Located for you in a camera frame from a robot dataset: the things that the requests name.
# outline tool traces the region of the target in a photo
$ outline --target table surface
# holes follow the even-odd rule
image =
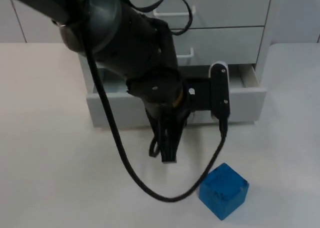
[[[220,221],[195,194],[153,200],[125,171],[107,130],[92,128],[76,54],[61,44],[0,45],[0,227],[316,227],[320,209],[320,45],[270,48],[261,120],[232,125],[215,166],[250,182]],[[185,130],[178,163],[148,157],[150,130],[121,132],[155,191],[186,191],[218,142],[216,126]]]

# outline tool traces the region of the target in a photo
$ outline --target drawer handle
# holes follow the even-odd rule
[[[191,59],[195,56],[195,51],[193,48],[190,48],[190,54],[186,54],[186,55],[177,55],[176,58],[177,59]]]
[[[192,14],[197,13],[196,7],[192,6]],[[153,16],[155,17],[188,17],[189,13],[158,13],[157,9],[153,11]]]

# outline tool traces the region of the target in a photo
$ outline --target open drawer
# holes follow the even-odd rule
[[[185,76],[197,73],[200,77],[208,73],[207,66],[181,67]],[[230,122],[253,122],[258,120],[264,104],[267,90],[260,87],[255,71],[251,65],[233,65],[230,74]],[[148,126],[142,101],[126,93],[127,87],[123,80],[103,70],[101,77],[107,92],[115,121],[119,128]],[[87,95],[87,104],[94,127],[109,126],[102,103],[95,88]],[[195,112],[189,118],[189,124],[213,123],[209,111]]]

